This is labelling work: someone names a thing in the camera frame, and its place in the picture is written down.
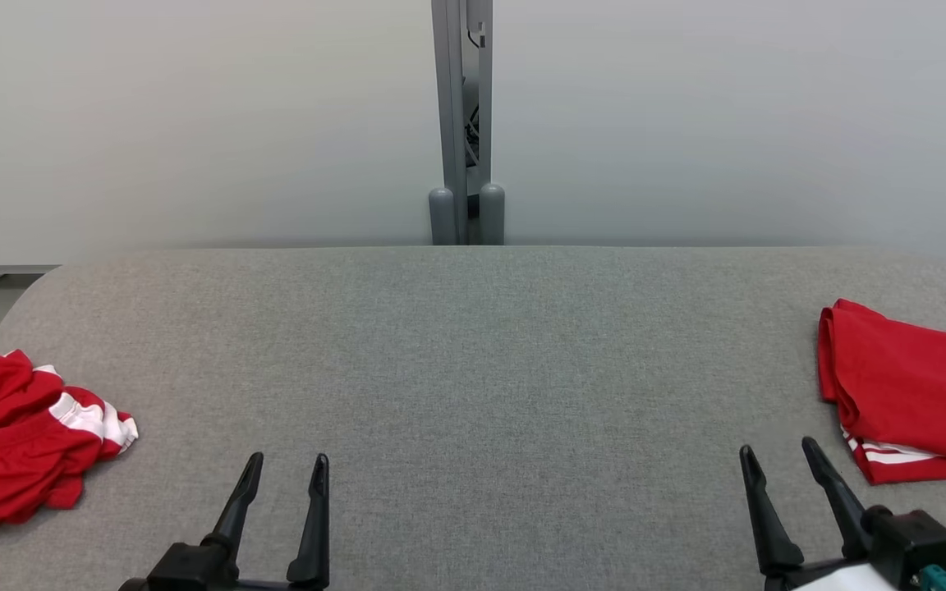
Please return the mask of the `grey cylindrical partition foot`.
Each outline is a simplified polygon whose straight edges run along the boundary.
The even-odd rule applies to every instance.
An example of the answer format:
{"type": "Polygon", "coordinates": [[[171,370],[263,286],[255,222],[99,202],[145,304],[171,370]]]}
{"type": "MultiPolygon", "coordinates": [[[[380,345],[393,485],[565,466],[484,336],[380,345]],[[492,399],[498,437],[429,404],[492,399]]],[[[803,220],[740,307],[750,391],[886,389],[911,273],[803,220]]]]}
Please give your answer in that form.
{"type": "Polygon", "coordinates": [[[457,245],[455,197],[446,187],[436,187],[428,194],[432,245],[457,245]]]}
{"type": "Polygon", "coordinates": [[[504,244],[504,209],[506,194],[495,183],[485,183],[478,192],[478,212],[480,216],[480,239],[483,245],[504,244]]]}

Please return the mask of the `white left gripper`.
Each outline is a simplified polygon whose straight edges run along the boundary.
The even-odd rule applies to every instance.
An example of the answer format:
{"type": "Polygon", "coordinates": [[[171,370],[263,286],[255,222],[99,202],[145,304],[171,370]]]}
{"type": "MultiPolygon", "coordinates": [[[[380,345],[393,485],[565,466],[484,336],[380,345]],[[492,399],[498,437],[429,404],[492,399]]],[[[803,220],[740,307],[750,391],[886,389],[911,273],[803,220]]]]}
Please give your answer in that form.
{"type": "MultiPolygon", "coordinates": [[[[263,464],[262,452],[249,456],[213,531],[203,537],[203,546],[239,549],[247,511],[258,495],[263,464]]],[[[301,543],[296,558],[288,566],[288,581],[232,580],[227,581],[227,591],[294,591],[292,586],[329,586],[330,514],[327,454],[316,456],[307,491],[309,505],[305,513],[301,543]]]]}

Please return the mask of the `grey fabric sofa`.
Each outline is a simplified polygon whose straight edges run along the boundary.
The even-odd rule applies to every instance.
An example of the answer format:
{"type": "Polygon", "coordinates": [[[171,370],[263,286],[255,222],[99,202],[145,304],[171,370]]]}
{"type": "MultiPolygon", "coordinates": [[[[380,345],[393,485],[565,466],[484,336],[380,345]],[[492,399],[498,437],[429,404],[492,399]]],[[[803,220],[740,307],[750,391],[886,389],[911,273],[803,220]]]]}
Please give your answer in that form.
{"type": "Polygon", "coordinates": [[[45,274],[0,322],[135,416],[71,511],[0,529],[0,591],[117,591],[213,528],[263,452],[241,576],[284,580],[330,460],[328,591],[761,591],[738,452],[808,561],[841,536],[801,441],[864,505],[820,399],[845,298],[946,332],[946,264],[875,248],[163,250],[45,274]]]}

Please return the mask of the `red shorts white side stripes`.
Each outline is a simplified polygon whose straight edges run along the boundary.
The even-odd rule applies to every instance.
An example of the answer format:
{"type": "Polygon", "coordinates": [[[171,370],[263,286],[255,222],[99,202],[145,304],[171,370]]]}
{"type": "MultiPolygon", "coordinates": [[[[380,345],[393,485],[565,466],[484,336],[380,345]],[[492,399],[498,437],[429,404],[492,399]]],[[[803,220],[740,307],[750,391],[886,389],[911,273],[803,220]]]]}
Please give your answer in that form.
{"type": "Polygon", "coordinates": [[[76,507],[84,475],[138,441],[136,421],[23,351],[0,355],[0,526],[76,507]]]}

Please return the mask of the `red jersey black white lettering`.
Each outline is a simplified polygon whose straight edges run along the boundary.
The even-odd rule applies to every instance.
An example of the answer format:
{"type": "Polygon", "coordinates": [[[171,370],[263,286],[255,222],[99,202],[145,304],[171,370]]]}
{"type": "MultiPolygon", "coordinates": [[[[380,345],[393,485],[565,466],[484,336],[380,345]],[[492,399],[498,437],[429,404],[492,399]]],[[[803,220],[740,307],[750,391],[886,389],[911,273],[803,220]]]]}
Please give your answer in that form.
{"type": "Polygon", "coordinates": [[[817,360],[868,483],[946,480],[946,332],[841,299],[821,311],[817,360]]]}

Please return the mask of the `grey metal partition post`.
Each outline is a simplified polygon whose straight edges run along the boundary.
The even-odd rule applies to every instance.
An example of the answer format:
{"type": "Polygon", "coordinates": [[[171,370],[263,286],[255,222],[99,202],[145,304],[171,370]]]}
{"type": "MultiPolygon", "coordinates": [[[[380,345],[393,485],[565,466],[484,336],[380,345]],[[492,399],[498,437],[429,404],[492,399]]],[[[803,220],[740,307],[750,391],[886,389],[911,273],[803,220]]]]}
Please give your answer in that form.
{"type": "Polygon", "coordinates": [[[431,0],[443,184],[457,245],[483,245],[478,192],[493,180],[495,0],[431,0]]]}

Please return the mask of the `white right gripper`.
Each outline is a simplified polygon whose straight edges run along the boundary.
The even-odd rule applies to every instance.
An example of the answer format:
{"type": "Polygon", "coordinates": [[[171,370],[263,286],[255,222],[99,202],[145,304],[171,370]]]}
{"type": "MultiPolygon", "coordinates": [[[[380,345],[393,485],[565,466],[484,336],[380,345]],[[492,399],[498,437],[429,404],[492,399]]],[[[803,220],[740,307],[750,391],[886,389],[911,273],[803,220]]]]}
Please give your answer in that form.
{"type": "Polygon", "coordinates": [[[865,560],[871,534],[863,529],[865,508],[837,469],[811,437],[801,440],[812,478],[824,490],[838,526],[845,560],[803,564],[804,555],[789,538],[767,493],[767,478],[750,445],[740,448],[739,459],[752,538],[765,591],[906,591],[905,581],[865,560]]]}

